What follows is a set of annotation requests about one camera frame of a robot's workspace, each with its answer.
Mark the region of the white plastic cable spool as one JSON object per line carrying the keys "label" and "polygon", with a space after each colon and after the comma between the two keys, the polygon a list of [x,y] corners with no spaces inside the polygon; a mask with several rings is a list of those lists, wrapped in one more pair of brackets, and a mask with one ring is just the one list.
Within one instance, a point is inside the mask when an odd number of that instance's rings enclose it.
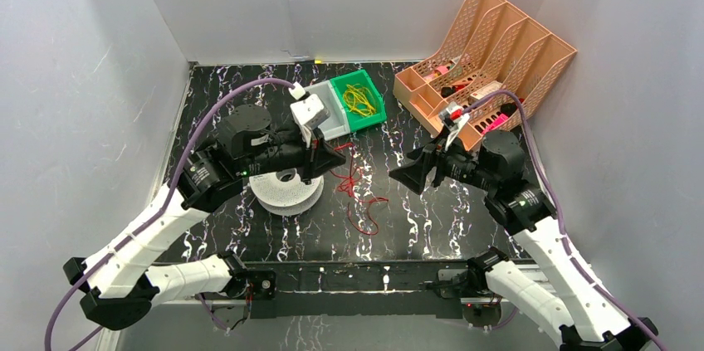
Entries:
{"label": "white plastic cable spool", "polygon": [[249,185],[257,201],[268,212],[278,216],[295,216],[310,210],[323,193],[322,176],[308,183],[291,168],[249,178]]}

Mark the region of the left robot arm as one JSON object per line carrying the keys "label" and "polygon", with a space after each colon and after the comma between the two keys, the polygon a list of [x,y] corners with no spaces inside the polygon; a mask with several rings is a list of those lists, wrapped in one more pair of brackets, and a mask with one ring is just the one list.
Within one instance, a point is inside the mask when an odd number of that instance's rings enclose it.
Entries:
{"label": "left robot arm", "polygon": [[156,260],[184,232],[239,195],[252,176],[294,170],[310,184],[345,164],[320,130],[329,111],[318,100],[291,105],[293,124],[275,129],[269,111],[240,105],[178,165],[176,184],[163,186],[102,252],[71,258],[64,272],[83,292],[85,317],[125,329],[163,303],[204,293],[270,300],[276,273],[249,269],[231,251],[199,261],[159,266]]}

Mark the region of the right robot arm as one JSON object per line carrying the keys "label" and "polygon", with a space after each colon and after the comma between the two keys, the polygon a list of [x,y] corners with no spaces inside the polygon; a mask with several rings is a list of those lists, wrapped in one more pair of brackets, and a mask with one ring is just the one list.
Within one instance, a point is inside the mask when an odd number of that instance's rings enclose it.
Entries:
{"label": "right robot arm", "polygon": [[495,293],[509,300],[553,340],[560,350],[643,350],[656,328],[647,318],[630,318],[585,279],[574,266],[575,251],[566,251],[557,211],[541,187],[524,177],[526,154],[517,137],[505,130],[488,132],[477,153],[461,142],[446,144],[443,131],[407,154],[409,163],[389,176],[416,194],[444,178],[485,191],[492,218],[534,259],[552,289],[524,274],[504,253],[491,248],[470,259],[466,281],[476,295]]}

